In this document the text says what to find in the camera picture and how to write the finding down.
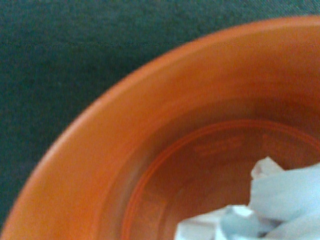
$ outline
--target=dark green carpet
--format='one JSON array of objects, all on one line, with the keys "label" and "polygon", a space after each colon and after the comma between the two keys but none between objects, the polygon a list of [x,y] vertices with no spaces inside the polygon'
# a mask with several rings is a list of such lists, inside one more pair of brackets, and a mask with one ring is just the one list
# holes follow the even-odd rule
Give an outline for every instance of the dark green carpet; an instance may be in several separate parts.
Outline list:
[{"label": "dark green carpet", "polygon": [[0,224],[52,142],[128,73],[217,30],[319,13],[317,0],[0,0]]}]

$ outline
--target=white paper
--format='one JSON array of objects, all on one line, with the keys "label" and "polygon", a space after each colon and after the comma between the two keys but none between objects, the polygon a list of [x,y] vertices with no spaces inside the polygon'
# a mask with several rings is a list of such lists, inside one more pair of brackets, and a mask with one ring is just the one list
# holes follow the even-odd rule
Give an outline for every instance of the white paper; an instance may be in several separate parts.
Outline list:
[{"label": "white paper", "polygon": [[250,203],[180,222],[175,240],[320,239],[320,164],[284,171],[271,158],[256,163]]}]

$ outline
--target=paper scrap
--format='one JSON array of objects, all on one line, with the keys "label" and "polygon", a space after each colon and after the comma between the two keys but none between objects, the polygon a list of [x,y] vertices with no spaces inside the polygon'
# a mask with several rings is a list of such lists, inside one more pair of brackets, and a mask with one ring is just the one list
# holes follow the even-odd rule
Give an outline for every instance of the paper scrap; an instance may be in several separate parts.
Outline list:
[{"label": "paper scrap", "polygon": [[283,170],[270,157],[256,163],[250,203],[180,222],[175,240],[320,239],[320,164]]}]

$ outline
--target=crumpled paper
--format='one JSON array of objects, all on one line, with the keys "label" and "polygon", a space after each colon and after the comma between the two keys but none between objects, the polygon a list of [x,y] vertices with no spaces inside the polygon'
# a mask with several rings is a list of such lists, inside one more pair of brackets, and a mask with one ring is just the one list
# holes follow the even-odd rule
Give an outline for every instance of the crumpled paper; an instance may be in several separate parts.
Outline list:
[{"label": "crumpled paper", "polygon": [[320,240],[320,164],[283,170],[256,163],[249,205],[229,205],[180,222],[175,240]]}]

